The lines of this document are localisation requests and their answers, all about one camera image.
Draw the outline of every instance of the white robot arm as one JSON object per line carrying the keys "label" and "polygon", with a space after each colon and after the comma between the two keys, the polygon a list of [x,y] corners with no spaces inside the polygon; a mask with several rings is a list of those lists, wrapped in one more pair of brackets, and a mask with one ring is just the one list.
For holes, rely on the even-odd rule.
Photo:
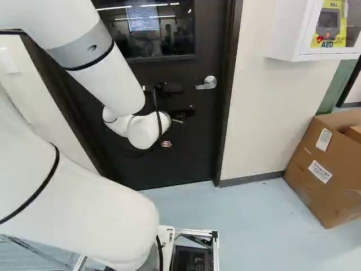
{"label": "white robot arm", "polygon": [[[90,0],[0,0],[0,29],[28,34],[104,106],[104,123],[139,149],[159,138],[157,114],[133,116],[145,103],[142,87]],[[160,112],[162,132],[171,121]]]}
{"label": "white robot arm", "polygon": [[[142,88],[90,0],[0,0],[3,28],[25,31],[105,105],[104,122],[135,147],[157,141],[157,114],[132,115],[144,106]],[[160,120],[165,132],[169,117],[160,112]],[[149,264],[159,232],[150,200],[70,161],[29,129],[4,93],[0,124],[0,234],[77,252],[118,271]]]}

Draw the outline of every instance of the wall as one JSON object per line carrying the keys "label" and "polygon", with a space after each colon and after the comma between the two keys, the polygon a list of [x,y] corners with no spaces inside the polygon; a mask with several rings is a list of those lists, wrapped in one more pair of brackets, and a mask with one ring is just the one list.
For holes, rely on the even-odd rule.
{"label": "wall", "polygon": [[340,61],[264,57],[276,0],[243,0],[221,179],[283,171]]}
{"label": "wall", "polygon": [[97,172],[49,94],[20,37],[0,36],[0,47],[9,49],[21,71],[13,75],[0,71],[0,87],[6,89],[20,113],[45,140],[73,161]]}
{"label": "wall", "polygon": [[359,75],[347,96],[345,103],[360,103],[361,102],[361,76]]}

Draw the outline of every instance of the aed sign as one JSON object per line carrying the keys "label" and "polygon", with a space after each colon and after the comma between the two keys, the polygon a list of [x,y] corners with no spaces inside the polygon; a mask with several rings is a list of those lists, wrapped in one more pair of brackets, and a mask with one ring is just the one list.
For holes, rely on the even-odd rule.
{"label": "aed sign", "polygon": [[333,41],[324,41],[321,47],[331,48],[333,47]]}

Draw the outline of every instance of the aed cabinet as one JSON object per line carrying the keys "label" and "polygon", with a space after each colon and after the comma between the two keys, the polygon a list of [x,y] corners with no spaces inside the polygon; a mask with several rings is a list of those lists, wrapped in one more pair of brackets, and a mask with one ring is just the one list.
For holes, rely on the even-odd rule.
{"label": "aed cabinet", "polygon": [[361,0],[277,0],[266,57],[291,62],[358,59]]}

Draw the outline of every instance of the silver lever handle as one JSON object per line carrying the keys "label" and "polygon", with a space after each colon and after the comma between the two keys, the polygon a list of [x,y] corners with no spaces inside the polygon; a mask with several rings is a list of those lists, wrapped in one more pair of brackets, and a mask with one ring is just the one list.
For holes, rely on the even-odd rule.
{"label": "silver lever handle", "polygon": [[196,86],[197,90],[202,89],[214,89],[217,86],[217,78],[213,75],[209,75],[204,79],[204,85]]}

